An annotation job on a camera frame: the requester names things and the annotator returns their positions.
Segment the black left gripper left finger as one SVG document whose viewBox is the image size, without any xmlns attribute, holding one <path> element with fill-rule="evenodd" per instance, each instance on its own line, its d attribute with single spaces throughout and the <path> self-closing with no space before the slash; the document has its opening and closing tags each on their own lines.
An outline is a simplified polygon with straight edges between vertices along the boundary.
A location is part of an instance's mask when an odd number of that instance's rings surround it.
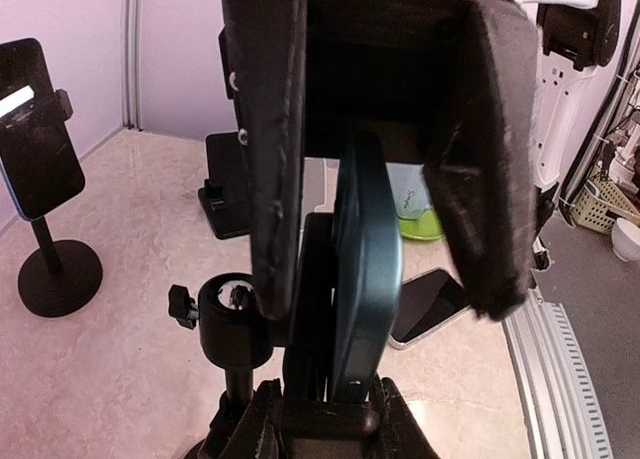
<svg viewBox="0 0 640 459">
<path fill-rule="evenodd" d="M 279 379 L 263 381 L 227 444 L 233 459 L 284 458 L 274 414 L 282 398 Z"/>
</svg>

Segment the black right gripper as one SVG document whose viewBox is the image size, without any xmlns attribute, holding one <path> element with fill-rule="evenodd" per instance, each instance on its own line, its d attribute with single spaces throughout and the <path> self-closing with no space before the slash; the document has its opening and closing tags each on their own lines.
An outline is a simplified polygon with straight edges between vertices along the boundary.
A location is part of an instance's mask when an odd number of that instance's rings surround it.
<svg viewBox="0 0 640 459">
<path fill-rule="evenodd" d="M 229 91 L 246 137 L 259 309 L 291 308 L 306 156 L 370 128 L 424 163 L 480 316 L 526 299 L 535 232 L 530 140 L 538 33 L 514 0 L 222 0 Z"/>
</svg>

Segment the teal-edged black phone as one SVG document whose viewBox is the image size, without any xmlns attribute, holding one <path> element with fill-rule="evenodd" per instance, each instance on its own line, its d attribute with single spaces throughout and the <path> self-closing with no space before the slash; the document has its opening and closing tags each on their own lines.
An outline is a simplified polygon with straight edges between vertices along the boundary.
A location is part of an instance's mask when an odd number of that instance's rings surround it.
<svg viewBox="0 0 640 459">
<path fill-rule="evenodd" d="M 381 142 L 353 132 L 340 158 L 334 225 L 337 284 L 328 398 L 366 400 L 398 310 L 403 245 Z"/>
</svg>

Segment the black folding phone stand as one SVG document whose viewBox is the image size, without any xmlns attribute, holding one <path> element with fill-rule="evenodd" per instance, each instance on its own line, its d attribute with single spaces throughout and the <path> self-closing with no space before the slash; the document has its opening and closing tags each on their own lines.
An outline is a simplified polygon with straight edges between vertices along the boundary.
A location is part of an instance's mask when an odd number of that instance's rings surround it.
<svg viewBox="0 0 640 459">
<path fill-rule="evenodd" d="M 208 177 L 198 198 L 219 240 L 249 233 L 250 206 L 245 161 L 237 134 L 210 134 L 205 139 Z"/>
</svg>

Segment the black round-base phone stand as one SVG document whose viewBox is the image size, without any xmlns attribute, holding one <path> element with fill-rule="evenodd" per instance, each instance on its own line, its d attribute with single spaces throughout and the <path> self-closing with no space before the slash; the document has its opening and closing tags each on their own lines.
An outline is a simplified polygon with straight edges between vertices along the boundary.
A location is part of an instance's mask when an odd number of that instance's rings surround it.
<svg viewBox="0 0 640 459">
<path fill-rule="evenodd" d="M 86 243 L 55 240 L 47 223 L 48 214 L 35 221 L 24 219 L 32 228 L 38 248 L 19 270 L 18 292 L 30 312 L 57 318 L 78 311 L 95 296 L 103 266 Z"/>
</svg>

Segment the blue-edged black phone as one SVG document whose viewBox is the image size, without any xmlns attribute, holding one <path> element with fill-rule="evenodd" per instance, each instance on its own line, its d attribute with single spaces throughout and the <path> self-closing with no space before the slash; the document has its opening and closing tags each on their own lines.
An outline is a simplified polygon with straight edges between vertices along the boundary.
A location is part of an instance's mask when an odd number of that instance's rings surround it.
<svg viewBox="0 0 640 459">
<path fill-rule="evenodd" d="M 35 221 L 85 187 L 65 122 L 68 94 L 52 86 L 41 44 L 1 45 L 1 174 L 18 214 Z"/>
</svg>

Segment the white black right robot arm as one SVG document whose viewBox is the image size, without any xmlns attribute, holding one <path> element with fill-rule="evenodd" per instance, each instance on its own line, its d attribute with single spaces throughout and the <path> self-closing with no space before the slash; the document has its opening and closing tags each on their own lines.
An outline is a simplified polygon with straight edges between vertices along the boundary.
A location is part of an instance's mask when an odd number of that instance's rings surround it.
<svg viewBox="0 0 640 459">
<path fill-rule="evenodd" d="M 220 47 L 249 174 L 259 307 L 289 314 L 305 157 L 370 142 L 424 169 L 480 313 L 526 295 L 581 100 L 621 0 L 222 0 Z"/>
</svg>

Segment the silver folding phone stand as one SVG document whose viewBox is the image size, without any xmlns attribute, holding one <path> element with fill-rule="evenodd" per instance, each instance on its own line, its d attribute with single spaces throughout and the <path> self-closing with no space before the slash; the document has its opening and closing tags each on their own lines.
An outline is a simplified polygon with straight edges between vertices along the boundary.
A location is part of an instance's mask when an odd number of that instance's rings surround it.
<svg viewBox="0 0 640 459">
<path fill-rule="evenodd" d="M 336 197 L 339 161 L 306 158 L 303 176 L 301 214 L 332 212 Z"/>
</svg>

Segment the white-edged black phone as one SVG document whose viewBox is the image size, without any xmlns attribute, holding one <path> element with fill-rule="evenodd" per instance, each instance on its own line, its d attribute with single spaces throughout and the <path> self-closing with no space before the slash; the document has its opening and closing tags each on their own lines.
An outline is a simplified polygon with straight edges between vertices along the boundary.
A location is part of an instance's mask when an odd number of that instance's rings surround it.
<svg viewBox="0 0 640 459">
<path fill-rule="evenodd" d="M 402 285 L 388 344 L 406 349 L 466 312 L 465 289 L 448 271 L 433 269 Z"/>
</svg>

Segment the light blue cup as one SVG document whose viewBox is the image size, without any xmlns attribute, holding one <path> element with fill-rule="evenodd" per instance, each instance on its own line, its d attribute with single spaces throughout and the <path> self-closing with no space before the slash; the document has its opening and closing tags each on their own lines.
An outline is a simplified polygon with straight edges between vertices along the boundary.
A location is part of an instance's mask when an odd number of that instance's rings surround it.
<svg viewBox="0 0 640 459">
<path fill-rule="evenodd" d="M 414 164 L 387 163 L 397 216 L 404 220 L 418 220 L 431 208 L 422 167 Z"/>
</svg>

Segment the green plate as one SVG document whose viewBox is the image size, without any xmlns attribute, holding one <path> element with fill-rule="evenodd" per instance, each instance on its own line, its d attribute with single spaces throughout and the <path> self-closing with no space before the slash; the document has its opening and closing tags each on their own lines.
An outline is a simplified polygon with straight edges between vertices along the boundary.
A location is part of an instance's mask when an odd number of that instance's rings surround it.
<svg viewBox="0 0 640 459">
<path fill-rule="evenodd" d="M 434 210 L 426 210 L 418 219 L 400 219 L 399 225 L 401 235 L 405 239 L 432 242 L 444 237 Z"/>
</svg>

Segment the cream perforated basket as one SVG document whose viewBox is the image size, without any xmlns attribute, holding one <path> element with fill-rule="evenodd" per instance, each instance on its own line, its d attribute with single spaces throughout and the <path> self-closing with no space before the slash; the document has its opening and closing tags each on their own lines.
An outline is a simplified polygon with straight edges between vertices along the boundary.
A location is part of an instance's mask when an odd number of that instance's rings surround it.
<svg viewBox="0 0 640 459">
<path fill-rule="evenodd" d="M 603 234 L 609 233 L 619 218 L 639 225 L 639 210 L 613 181 L 602 180 L 598 170 L 584 183 L 570 215 L 577 226 Z"/>
</svg>

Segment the white bowl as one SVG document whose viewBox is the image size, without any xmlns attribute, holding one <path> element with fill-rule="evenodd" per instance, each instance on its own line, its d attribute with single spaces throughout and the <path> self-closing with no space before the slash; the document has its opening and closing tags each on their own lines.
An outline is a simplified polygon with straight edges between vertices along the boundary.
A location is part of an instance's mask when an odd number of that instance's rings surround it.
<svg viewBox="0 0 640 459">
<path fill-rule="evenodd" d="M 611 230 L 614 254 L 623 262 L 640 260 L 640 229 L 627 219 L 618 218 Z"/>
</svg>

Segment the aluminium front rail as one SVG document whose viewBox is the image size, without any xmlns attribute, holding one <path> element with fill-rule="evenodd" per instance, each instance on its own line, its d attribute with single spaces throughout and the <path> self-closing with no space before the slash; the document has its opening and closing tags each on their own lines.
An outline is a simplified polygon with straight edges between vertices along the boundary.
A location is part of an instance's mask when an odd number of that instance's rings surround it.
<svg viewBox="0 0 640 459">
<path fill-rule="evenodd" d="M 614 457 L 586 361 L 564 306 L 539 288 L 503 321 L 533 458 Z"/>
</svg>

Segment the right aluminium frame post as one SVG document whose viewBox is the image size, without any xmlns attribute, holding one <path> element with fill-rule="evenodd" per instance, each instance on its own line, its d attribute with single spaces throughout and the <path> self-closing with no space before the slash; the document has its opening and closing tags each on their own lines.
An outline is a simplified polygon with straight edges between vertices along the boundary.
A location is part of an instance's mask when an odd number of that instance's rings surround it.
<svg viewBox="0 0 640 459">
<path fill-rule="evenodd" d="M 141 129 L 140 27 L 142 0 L 122 0 L 121 89 L 122 121 L 127 129 Z"/>
</svg>

